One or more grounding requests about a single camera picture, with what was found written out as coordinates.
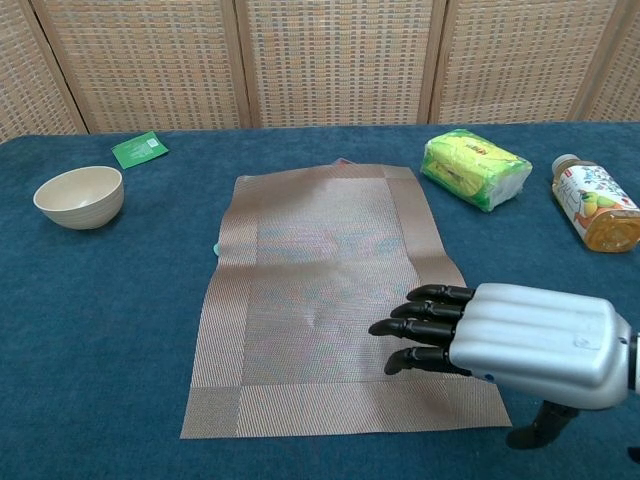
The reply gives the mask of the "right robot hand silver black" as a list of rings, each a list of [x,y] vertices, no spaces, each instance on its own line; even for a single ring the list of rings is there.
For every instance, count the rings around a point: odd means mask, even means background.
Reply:
[[[428,284],[406,299],[368,329],[416,343],[385,374],[451,373],[540,398],[533,422],[507,435],[512,449],[545,447],[580,412],[639,390],[639,334],[606,299],[504,283]]]

